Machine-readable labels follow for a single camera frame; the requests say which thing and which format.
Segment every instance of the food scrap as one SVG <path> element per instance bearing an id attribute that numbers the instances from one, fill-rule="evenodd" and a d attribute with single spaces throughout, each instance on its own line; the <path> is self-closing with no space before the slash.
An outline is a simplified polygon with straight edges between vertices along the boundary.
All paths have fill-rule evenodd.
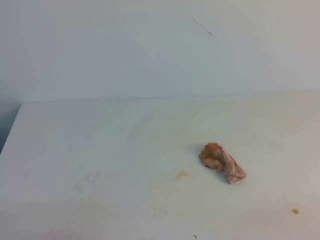
<path id="1" fill-rule="evenodd" d="M 247 177 L 245 171 L 236 163 L 234 158 L 215 142 L 209 142 L 205 145 L 199 158 L 207 168 L 222 170 L 229 184 L 234 184 Z"/>
<path id="2" fill-rule="evenodd" d="M 293 214 L 299 214 L 299 210 L 296 209 L 296 208 L 292 209 L 291 212 L 292 212 Z"/>

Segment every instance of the white tabletop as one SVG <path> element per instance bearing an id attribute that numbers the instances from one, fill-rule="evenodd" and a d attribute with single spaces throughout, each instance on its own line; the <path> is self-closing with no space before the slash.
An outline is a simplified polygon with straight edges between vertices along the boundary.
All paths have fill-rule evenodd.
<path id="1" fill-rule="evenodd" d="M 205 168 L 207 142 L 247 178 Z M 319 143 L 319 93 L 25 104 L 0 155 L 1 240 L 318 240 Z"/>

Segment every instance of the crumpled food piece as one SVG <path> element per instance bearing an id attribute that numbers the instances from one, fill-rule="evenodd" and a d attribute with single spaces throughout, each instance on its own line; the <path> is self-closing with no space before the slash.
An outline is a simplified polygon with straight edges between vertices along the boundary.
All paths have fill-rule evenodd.
<path id="1" fill-rule="evenodd" d="M 229 184 L 234 184 L 247 177 L 245 171 L 236 163 L 233 157 L 215 142 L 209 142 L 205 145 L 199 158 L 206 167 L 222 170 Z"/>

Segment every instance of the brown stain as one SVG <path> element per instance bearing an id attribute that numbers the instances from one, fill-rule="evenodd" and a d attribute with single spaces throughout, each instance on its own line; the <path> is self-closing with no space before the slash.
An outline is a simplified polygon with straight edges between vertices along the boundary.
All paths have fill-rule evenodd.
<path id="1" fill-rule="evenodd" d="M 187 171 L 180 171 L 175 175 L 175 180 L 180 180 L 182 178 L 188 178 L 190 177 L 190 174 Z"/>
<path id="2" fill-rule="evenodd" d="M 85 188 L 84 188 L 84 186 L 77 183 L 77 184 L 73 185 L 72 189 L 81 194 Z"/>
<path id="3" fill-rule="evenodd" d="M 299 210 L 298 209 L 296 209 L 296 208 L 293 208 L 292 210 L 291 210 L 291 212 L 293 213 L 293 214 L 299 214 Z"/>

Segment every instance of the small crumb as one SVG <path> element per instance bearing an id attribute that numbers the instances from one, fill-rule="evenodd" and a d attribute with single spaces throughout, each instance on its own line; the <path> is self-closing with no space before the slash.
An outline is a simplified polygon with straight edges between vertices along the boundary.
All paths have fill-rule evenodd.
<path id="1" fill-rule="evenodd" d="M 186 172 L 186 171 L 180 171 L 176 176 L 175 176 L 175 180 L 179 180 L 179 179 L 182 179 L 182 178 L 187 178 L 189 177 L 189 173 Z"/>
<path id="2" fill-rule="evenodd" d="M 293 209 L 291 210 L 291 212 L 292 212 L 293 214 L 299 214 L 299 211 L 298 211 L 298 209 L 296 209 L 296 208 L 293 208 Z"/>

